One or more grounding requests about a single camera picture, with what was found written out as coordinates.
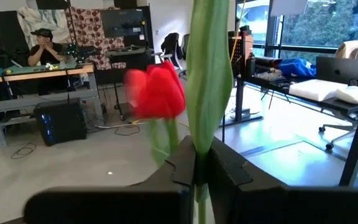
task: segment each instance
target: floor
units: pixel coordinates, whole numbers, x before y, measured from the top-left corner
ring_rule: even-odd
[[[120,99],[125,101],[124,88],[118,90]],[[261,101],[259,91],[245,87],[244,92],[245,107],[250,106],[252,113],[260,111],[264,118],[227,127],[226,144],[289,185],[334,186],[339,182],[344,161],[338,157],[347,156],[350,140],[337,144],[334,148],[337,157],[315,146],[324,148],[330,139],[342,133],[327,129],[322,136],[318,133],[319,126],[323,123],[343,124],[343,121],[279,98],[273,98],[268,109],[270,96]],[[107,101],[112,102],[113,98],[113,89],[106,90]],[[109,124],[122,124],[113,106],[108,103]],[[178,121],[182,138],[189,134],[186,114]],[[150,157],[147,127],[140,124],[139,128],[139,133],[130,136],[117,133],[131,134],[137,131],[136,128],[107,129],[89,134],[84,141],[52,147],[45,146],[34,125],[22,124],[20,129],[11,130],[9,147],[0,149],[0,223],[21,217],[26,200],[43,189],[129,185],[147,178],[156,166]],[[216,137],[221,138],[221,135],[221,130],[217,130]],[[300,139],[307,139],[315,146]],[[275,149],[289,142],[299,143],[265,153],[258,151],[261,147]],[[30,151],[28,156],[21,156]],[[213,223],[210,203],[207,214],[208,223]]]

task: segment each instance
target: red tulip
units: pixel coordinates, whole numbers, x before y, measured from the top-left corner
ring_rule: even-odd
[[[138,118],[175,118],[185,110],[183,86],[172,63],[151,65],[146,72],[129,70],[126,80]]]

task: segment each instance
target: black t-shirt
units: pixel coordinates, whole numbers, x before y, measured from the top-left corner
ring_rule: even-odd
[[[30,50],[30,56],[35,55],[35,53],[37,53],[37,51],[39,50],[40,45],[35,45],[34,47],[31,48]],[[53,43],[53,47],[52,47],[56,52],[60,53],[63,50],[63,45],[62,44],[56,44]],[[40,58],[40,62],[41,65],[46,65],[47,63],[51,63],[51,64],[55,64],[55,63],[60,63],[49,51],[47,51],[46,49],[44,49],[44,51],[42,52],[41,58]]]

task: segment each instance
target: blue jacket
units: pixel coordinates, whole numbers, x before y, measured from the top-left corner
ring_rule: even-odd
[[[278,64],[284,77],[294,74],[299,77],[316,78],[316,66],[305,59],[284,59]]]

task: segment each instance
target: laptop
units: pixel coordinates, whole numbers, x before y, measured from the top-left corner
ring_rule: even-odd
[[[316,78],[349,86],[358,86],[358,60],[316,57]]]

